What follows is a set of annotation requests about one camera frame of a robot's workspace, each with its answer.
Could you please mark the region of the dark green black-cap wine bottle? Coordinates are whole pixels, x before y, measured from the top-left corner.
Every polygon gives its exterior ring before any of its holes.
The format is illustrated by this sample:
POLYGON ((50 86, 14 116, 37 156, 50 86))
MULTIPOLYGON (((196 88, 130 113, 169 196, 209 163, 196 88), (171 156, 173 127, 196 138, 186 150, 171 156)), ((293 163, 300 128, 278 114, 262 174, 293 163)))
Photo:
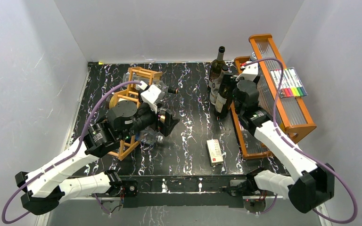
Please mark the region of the dark green black-cap wine bottle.
POLYGON ((220 84, 215 102, 214 114, 223 119, 227 116, 232 103, 232 92, 236 86, 236 77, 233 74, 225 74, 220 84))

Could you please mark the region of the dark green silver-cap wine bottle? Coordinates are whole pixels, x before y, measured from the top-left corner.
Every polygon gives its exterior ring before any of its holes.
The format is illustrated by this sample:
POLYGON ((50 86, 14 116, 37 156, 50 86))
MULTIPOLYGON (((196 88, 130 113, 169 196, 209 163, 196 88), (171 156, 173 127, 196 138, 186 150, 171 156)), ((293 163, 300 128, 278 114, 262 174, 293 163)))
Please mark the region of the dark green silver-cap wine bottle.
POLYGON ((222 71, 222 66, 225 64, 225 61, 223 59, 225 52, 225 47, 220 46, 218 48, 218 54, 215 60, 211 62, 210 72, 209 72, 209 81, 207 85, 207 90, 211 91, 214 80, 216 80, 222 71))

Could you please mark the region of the clear labelled liquor bottle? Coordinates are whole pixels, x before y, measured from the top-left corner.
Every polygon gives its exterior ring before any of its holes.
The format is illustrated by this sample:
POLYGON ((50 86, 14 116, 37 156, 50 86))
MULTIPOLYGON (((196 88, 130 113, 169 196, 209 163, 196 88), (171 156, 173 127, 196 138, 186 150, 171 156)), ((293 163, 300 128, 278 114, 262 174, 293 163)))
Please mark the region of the clear labelled liquor bottle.
POLYGON ((217 94, 219 92, 220 84, 223 80, 224 74, 227 73, 229 70, 228 65, 224 64, 219 73, 210 73, 209 77, 209 84, 208 87, 210 88, 210 95, 209 100, 210 103, 215 105, 217 94))

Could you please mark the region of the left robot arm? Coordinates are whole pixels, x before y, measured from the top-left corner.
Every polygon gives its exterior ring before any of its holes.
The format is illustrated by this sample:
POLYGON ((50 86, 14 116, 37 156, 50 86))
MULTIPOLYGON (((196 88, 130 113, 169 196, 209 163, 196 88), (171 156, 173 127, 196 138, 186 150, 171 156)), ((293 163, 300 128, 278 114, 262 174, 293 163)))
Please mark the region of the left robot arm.
POLYGON ((179 122, 180 119, 170 109, 153 111, 147 103, 137 106, 129 100, 118 102, 67 150, 40 170, 16 174, 17 186, 24 192, 21 196, 23 208, 34 215, 41 215, 72 198, 90 194, 119 195, 128 184, 123 183, 114 170, 83 178, 73 178, 73 174, 115 151, 122 140, 146 128, 166 137, 179 122))

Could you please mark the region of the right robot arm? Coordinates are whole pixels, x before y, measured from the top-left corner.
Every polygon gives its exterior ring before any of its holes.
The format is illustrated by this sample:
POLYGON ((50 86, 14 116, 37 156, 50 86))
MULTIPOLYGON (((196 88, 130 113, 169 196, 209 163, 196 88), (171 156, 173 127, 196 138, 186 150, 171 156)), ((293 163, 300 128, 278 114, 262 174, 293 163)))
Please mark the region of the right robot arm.
POLYGON ((307 213, 334 197, 335 177, 329 164, 324 166, 296 151, 298 148, 274 124, 272 116, 258 101, 256 83, 231 77, 232 99, 240 125, 263 143, 287 168, 289 176, 256 169, 247 175, 247 190, 258 195, 271 191, 291 201, 301 213, 307 213))

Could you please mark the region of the clear square blue-label bottle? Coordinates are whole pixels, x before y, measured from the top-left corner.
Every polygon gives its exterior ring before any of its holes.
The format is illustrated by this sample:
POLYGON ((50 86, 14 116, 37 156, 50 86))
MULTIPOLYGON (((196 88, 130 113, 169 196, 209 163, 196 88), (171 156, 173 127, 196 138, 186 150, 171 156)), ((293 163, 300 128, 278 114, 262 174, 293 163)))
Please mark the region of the clear square blue-label bottle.
POLYGON ((154 145, 156 143, 162 143, 164 135, 159 131, 155 131, 152 130, 151 128, 148 128, 139 132, 136 135, 135 139, 143 144, 154 145))

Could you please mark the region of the brown gold-cap wine bottle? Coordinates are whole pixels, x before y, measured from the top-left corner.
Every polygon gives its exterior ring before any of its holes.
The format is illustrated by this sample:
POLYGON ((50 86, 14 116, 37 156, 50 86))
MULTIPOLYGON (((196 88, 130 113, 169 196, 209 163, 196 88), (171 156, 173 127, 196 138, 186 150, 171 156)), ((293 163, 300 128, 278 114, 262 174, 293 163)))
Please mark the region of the brown gold-cap wine bottle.
POLYGON ((117 93, 112 92, 105 100, 105 107, 110 109, 114 107, 118 101, 124 100, 123 98, 118 97, 117 93))

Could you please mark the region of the wooden wine rack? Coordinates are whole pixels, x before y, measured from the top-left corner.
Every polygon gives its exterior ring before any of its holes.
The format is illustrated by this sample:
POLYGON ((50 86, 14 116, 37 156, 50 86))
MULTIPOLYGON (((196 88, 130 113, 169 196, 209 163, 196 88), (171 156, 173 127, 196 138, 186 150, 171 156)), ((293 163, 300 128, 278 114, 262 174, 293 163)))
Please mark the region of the wooden wine rack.
POLYGON ((127 85, 124 90, 114 93, 118 94, 118 97, 124 100, 118 101, 117 104, 108 109, 105 116, 101 117, 98 122, 103 123, 105 128, 109 130, 111 136, 116 142, 115 147, 109 149, 109 155, 112 155, 118 160, 125 159, 139 144, 140 141, 135 137, 139 133, 134 133, 134 114, 140 106, 149 106, 147 103, 143 103, 139 98, 139 91, 136 85, 140 81, 133 81, 134 74, 149 78, 149 84, 153 85, 152 80, 154 78, 161 78, 162 72, 156 72, 142 67, 130 67, 128 69, 130 73, 129 80, 126 81, 127 85))

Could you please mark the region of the clear black-cap bottle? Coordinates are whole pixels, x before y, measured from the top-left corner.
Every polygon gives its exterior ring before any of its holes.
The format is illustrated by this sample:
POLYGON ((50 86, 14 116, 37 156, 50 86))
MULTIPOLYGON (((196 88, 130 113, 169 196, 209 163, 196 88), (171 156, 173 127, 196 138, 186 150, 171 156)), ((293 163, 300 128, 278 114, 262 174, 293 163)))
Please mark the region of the clear black-cap bottle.
MULTIPOLYGON (((123 79, 122 79, 122 82, 126 82, 129 80, 129 77, 130 77, 130 73, 127 72, 123 75, 123 79)), ((149 78, 146 78, 146 77, 142 77, 142 76, 139 76, 139 75, 136 75, 134 74, 133 77, 132 77, 132 80, 133 81, 143 81, 145 82, 146 84, 149 84, 149 78)), ((176 87, 171 87, 171 86, 168 86, 166 85, 161 78, 154 78, 152 80, 153 84, 155 84, 158 88, 160 88, 163 92, 165 93, 171 93, 171 94, 177 94, 179 89, 176 88, 176 87)))

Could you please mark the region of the blue-label can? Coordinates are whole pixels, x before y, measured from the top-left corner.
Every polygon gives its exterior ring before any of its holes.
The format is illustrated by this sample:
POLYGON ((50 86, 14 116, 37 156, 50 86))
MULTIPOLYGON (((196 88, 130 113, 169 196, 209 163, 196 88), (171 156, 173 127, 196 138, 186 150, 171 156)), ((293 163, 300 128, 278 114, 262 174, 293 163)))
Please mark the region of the blue-label can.
POLYGON ((257 56, 255 54, 255 52, 252 52, 252 54, 250 55, 250 61, 254 62, 254 61, 257 61, 257 56))

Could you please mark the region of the coloured marker pack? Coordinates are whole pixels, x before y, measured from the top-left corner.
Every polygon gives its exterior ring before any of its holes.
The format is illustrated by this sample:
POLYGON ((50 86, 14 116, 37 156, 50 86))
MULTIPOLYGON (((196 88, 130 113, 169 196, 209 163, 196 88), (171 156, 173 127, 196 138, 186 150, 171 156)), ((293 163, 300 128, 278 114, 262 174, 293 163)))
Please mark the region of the coloured marker pack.
POLYGON ((307 96, 307 92, 294 67, 284 69, 283 74, 284 77, 279 89, 280 98, 307 96))

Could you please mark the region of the white rectangular box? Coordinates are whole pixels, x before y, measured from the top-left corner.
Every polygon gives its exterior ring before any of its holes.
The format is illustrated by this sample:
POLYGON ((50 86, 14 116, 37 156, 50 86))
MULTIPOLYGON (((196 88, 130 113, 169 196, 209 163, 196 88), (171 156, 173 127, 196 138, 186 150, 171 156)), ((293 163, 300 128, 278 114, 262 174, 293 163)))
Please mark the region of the white rectangular box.
POLYGON ((206 147, 208 150, 211 166, 223 164, 224 159, 218 139, 207 140, 206 147))

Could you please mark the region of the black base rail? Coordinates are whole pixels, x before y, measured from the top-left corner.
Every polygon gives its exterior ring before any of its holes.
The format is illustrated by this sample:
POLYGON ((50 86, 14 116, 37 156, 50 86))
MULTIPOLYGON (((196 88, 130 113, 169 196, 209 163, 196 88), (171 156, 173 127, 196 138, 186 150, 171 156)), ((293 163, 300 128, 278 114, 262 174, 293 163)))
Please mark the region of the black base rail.
POLYGON ((65 177, 44 198, 38 198, 35 190, 29 189, 30 199, 23 198, 22 202, 35 215, 91 194, 119 197, 119 205, 124 208, 162 205, 243 208, 243 196, 269 191, 289 199, 298 211, 307 213, 325 201, 321 195, 323 189, 310 173, 292 178, 263 168, 246 175, 211 176, 119 176, 115 170, 107 170, 88 177, 65 177))

